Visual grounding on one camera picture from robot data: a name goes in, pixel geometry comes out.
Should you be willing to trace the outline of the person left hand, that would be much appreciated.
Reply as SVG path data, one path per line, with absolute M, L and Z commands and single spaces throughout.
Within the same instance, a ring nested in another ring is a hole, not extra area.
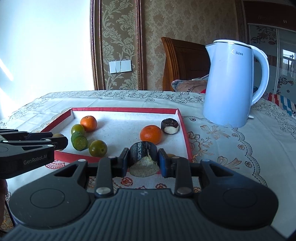
M 4 179 L 0 180 L 0 225 L 4 219 L 4 206 L 6 201 L 6 195 L 8 192 L 7 182 Z

